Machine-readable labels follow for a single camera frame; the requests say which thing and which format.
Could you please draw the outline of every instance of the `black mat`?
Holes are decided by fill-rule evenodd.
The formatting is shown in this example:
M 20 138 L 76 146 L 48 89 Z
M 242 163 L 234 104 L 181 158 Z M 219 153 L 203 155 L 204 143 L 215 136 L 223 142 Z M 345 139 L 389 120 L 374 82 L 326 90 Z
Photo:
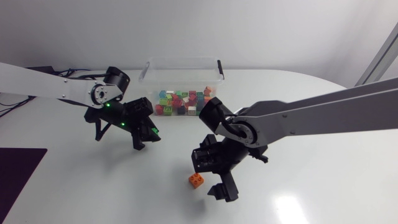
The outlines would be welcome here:
M 0 223 L 46 152 L 46 149 L 0 148 Z

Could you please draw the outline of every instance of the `wire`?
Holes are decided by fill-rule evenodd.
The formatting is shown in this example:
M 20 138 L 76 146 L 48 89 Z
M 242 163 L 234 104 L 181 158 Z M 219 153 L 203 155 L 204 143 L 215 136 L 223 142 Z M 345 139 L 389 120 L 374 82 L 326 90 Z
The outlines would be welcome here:
M 1 110 L 0 112 L 6 111 L 3 114 L 0 115 L 0 118 L 2 118 L 4 115 L 10 113 L 11 111 L 13 111 L 14 109 L 20 107 L 20 106 L 24 106 L 26 103 L 28 103 L 29 101 L 33 100 L 34 98 L 36 98 L 35 96 L 28 96 L 28 99 L 21 101 L 19 103 L 17 103 L 15 106 L 13 106 L 12 108 L 7 108 L 4 110 Z

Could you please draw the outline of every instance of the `white wall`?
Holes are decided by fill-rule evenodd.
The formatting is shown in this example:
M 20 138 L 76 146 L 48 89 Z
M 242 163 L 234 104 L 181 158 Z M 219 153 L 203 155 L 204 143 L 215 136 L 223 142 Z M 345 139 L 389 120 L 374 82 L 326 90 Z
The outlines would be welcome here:
M 398 22 L 396 0 L 2 0 L 0 62 L 141 68 L 217 56 L 353 86 Z

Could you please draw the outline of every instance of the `metal frame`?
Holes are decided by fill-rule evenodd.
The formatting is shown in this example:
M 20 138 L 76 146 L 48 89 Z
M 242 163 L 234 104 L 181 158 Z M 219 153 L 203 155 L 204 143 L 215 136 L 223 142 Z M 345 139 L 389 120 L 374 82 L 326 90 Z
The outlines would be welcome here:
M 398 56 L 398 23 L 355 86 L 379 81 Z
M 120 95 L 116 85 L 100 80 L 78 80 L 49 75 L 26 68 L 0 63 L 0 91 L 72 101 L 92 108 Z
M 244 131 L 245 138 L 228 132 L 221 123 L 215 134 L 255 148 L 285 136 L 394 129 L 398 128 L 396 102 L 398 78 L 286 103 L 269 114 L 230 118 L 230 125 Z M 267 106 L 267 101 L 260 103 Z

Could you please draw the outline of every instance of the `container handle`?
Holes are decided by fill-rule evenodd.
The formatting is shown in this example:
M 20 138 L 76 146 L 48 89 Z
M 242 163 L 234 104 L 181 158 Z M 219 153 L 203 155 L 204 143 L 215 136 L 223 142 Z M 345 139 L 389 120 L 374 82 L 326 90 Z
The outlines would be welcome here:
M 223 80 L 225 80 L 225 76 L 224 76 L 224 72 L 223 72 L 223 67 L 221 66 L 221 61 L 217 60 L 217 64 L 218 64 L 218 71 L 220 74 L 223 75 Z

